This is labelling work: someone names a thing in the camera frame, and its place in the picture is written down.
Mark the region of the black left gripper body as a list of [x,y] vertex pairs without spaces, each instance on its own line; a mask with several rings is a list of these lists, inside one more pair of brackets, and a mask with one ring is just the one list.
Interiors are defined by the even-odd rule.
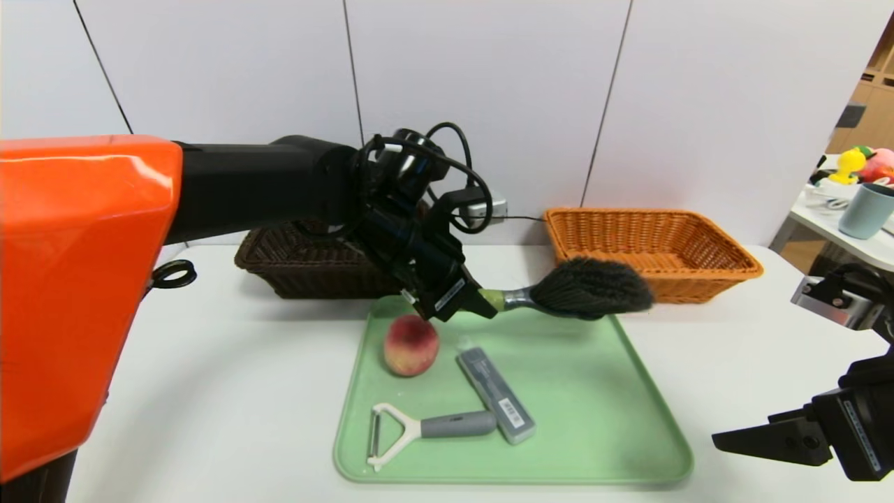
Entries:
[[465,267],[460,241],[450,233],[434,238],[412,233],[398,256],[398,280],[420,317],[440,321],[463,309],[478,288]]

